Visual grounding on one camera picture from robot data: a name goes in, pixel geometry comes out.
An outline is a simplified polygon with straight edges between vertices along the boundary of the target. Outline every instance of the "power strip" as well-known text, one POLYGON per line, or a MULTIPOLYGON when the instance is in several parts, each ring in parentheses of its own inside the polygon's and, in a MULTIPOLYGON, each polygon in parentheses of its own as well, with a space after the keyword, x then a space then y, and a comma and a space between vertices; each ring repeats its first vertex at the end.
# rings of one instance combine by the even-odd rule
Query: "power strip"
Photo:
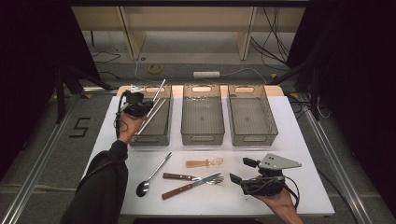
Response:
POLYGON ((220 77, 220 72, 194 72, 195 78, 220 77))

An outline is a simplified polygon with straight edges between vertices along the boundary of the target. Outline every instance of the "person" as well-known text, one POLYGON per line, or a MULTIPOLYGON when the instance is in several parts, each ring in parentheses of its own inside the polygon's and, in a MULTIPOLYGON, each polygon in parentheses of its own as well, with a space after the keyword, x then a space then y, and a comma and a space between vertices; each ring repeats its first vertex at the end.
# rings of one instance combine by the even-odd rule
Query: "person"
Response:
MULTIPOLYGON (((125 165, 128 144, 137 133, 146 117, 136 118, 121 112, 120 135, 109 151, 102 151, 91 161, 87 175, 95 173, 105 164, 111 166, 84 177, 72 202, 67 206, 61 224, 67 223, 118 223, 128 180, 125 165)), ((297 215, 288 191, 283 189, 274 196, 253 195, 268 207, 285 223, 303 223, 297 215)))

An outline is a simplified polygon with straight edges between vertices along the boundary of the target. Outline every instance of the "gray transparent bin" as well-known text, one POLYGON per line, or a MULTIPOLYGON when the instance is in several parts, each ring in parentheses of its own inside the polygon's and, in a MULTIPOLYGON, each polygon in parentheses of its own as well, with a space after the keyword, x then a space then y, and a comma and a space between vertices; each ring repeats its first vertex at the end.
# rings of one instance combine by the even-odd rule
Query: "gray transparent bin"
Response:
MULTIPOLYGON (((152 100, 158 88, 160 88, 160 86, 138 87, 145 90, 142 92, 145 95, 143 102, 147 100, 152 100)), ((151 114, 153 114, 159 108, 158 112, 152 117, 151 121, 148 123, 147 127, 143 130, 143 132, 132 139, 132 141, 130 142, 131 146, 169 145, 173 105, 172 86, 164 85, 162 87, 162 90, 158 94, 157 99, 159 99, 159 101, 151 109, 151 114)))
POLYGON ((183 145, 221 145, 224 138, 224 118, 220 86, 183 86, 181 119, 183 145))
POLYGON ((263 85, 228 87, 234 146, 271 146, 278 134, 263 85))

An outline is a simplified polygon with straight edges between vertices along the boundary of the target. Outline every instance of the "black sleeve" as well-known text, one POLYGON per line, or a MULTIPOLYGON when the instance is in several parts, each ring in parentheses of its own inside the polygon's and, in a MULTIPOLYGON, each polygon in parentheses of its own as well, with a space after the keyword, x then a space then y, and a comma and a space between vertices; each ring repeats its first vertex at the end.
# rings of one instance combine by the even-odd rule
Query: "black sleeve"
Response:
MULTIPOLYGON (((102 151, 92 159, 87 174, 110 161, 126 158, 127 151, 125 143, 114 142, 109 151, 102 151)), ((80 186, 61 223, 118 223, 127 180, 124 161, 95 173, 80 186)))

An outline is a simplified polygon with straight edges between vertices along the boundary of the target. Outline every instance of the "white tabletop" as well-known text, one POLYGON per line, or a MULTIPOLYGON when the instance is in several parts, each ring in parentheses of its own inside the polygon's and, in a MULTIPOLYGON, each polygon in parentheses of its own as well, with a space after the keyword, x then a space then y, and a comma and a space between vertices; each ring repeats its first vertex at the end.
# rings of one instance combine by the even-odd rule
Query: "white tabletop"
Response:
MULTIPOLYGON (((96 140, 91 159, 102 150, 109 150, 116 140, 113 128, 120 97, 113 97, 105 121, 96 140)), ((167 147, 129 147, 126 161, 129 169, 128 186, 122 215, 134 217, 262 217, 273 212, 261 201, 244 195, 240 186, 230 180, 230 173, 245 179, 258 175, 258 170, 243 164, 245 157, 262 160, 268 152, 298 161, 303 166, 283 171, 298 185, 301 200, 300 215, 328 216, 334 214, 332 204, 323 188, 316 167, 309 154, 300 128, 287 97, 268 97, 279 131, 270 147, 234 147, 232 145, 226 98, 222 98, 225 134, 221 146, 183 146, 181 140, 182 98, 175 97, 173 104, 170 145, 167 147), (174 154, 164 167, 150 180, 149 192, 142 198, 135 194, 140 182, 146 180, 172 151, 174 154), (221 166, 186 168, 187 160, 206 160, 221 157, 221 166), (207 176, 215 172, 225 176, 219 185, 202 185, 167 200, 161 195, 189 183, 185 180, 163 179, 163 173, 207 176)), ((296 192, 294 185, 288 186, 296 192)))

